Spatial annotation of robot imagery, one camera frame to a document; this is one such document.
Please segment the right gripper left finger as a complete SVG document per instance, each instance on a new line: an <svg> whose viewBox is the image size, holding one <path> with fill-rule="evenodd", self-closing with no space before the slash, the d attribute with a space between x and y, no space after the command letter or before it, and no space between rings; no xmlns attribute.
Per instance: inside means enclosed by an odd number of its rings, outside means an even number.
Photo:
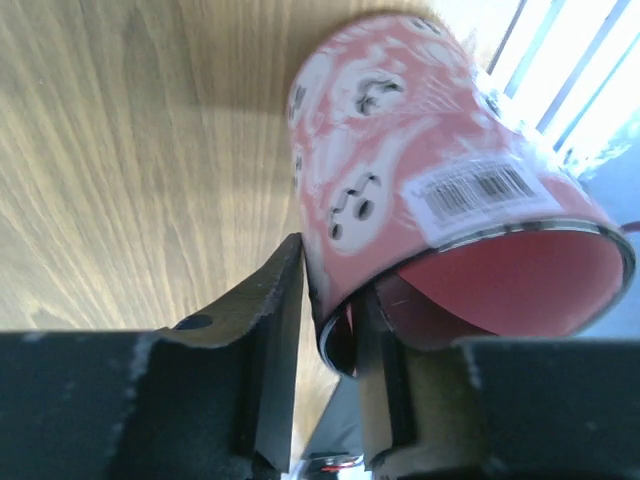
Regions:
<svg viewBox="0 0 640 480"><path fill-rule="evenodd" d="M1 337L5 479L277 479L290 465L302 240L173 328Z"/></svg>

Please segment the pink glass mug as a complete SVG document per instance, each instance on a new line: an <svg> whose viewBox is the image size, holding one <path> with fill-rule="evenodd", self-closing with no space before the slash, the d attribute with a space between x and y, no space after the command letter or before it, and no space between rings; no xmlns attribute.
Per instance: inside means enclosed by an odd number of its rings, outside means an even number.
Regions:
<svg viewBox="0 0 640 480"><path fill-rule="evenodd" d="M287 102L318 350L355 373L367 289L417 348L455 336L560 337L636 270L622 230L438 20L371 14L326 36Z"/></svg>

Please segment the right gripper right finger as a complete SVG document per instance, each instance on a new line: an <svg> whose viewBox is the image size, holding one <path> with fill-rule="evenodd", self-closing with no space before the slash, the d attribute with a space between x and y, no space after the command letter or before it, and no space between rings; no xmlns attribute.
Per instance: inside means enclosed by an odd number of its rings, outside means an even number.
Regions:
<svg viewBox="0 0 640 480"><path fill-rule="evenodd" d="M635 479L639 345L469 337L403 344L357 302L366 467L378 479Z"/></svg>

